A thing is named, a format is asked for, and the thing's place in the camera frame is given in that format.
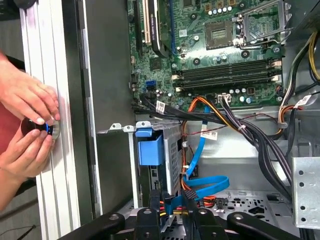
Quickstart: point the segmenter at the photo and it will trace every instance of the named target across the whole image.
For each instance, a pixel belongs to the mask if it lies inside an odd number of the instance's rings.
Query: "blue sata port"
[[[145,88],[147,90],[154,90],[156,88],[157,82],[155,80],[150,80],[145,82]]]

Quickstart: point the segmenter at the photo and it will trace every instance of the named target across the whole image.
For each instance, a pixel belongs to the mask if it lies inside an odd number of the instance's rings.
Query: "white label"
[[[300,101],[298,101],[296,103],[296,105],[294,106],[294,109],[297,109],[299,106],[303,106],[306,105],[307,102],[309,101],[309,99],[311,98],[312,95],[307,95],[305,96],[303,99],[301,99]]]
[[[188,36],[187,29],[179,31],[179,38],[183,38],[183,37],[186,37],[186,36]]]
[[[155,111],[160,114],[164,114],[166,104],[162,101],[156,101]]]
[[[214,141],[218,140],[218,133],[216,131],[205,131],[202,132],[200,136],[205,139],[210,139]]]

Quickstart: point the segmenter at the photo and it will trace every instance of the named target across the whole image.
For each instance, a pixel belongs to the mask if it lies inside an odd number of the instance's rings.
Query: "cpu socket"
[[[219,49],[233,45],[233,22],[213,22],[205,25],[206,49]]]

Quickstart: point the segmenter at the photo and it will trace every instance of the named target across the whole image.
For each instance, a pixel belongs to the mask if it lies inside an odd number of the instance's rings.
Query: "circuit board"
[[[141,93],[146,93],[155,100],[184,111],[188,110],[196,96],[211,97],[218,107],[219,98],[222,97],[228,99],[232,108],[280,104],[281,99],[277,90],[282,87],[282,76],[277,76],[269,82],[244,81],[197,90],[183,88],[184,91],[175,86],[176,79],[173,77],[180,71],[201,71],[213,67],[214,70],[208,73],[216,73],[223,67],[228,68],[237,64],[243,64],[238,66],[237,71],[241,69],[250,73],[251,67],[246,63],[255,64],[270,59],[281,63],[283,51],[279,44],[270,43],[263,47],[245,50],[233,44],[231,36],[237,35],[237,28],[233,22],[235,14],[241,12],[244,7],[252,8],[261,4],[261,0],[172,0],[172,3],[167,0],[168,5],[172,4],[173,16],[168,24],[172,24],[171,28],[174,26],[174,34],[171,35],[172,54],[169,58],[158,57],[152,47],[144,43],[146,11],[143,8],[143,1],[145,0],[128,1],[132,71],[130,87],[135,101],[139,101]],[[253,36],[271,32],[279,27],[278,9],[275,6],[269,7],[251,15],[249,20],[250,34]],[[140,28],[137,28],[137,21],[140,22]],[[137,44],[138,38],[142,40],[140,49]]]

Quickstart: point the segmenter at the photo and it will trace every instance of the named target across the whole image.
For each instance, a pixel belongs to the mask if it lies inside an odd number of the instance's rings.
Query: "red shirt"
[[[0,103],[0,154],[7,150],[7,147],[16,134],[20,123],[20,119],[14,116]]]

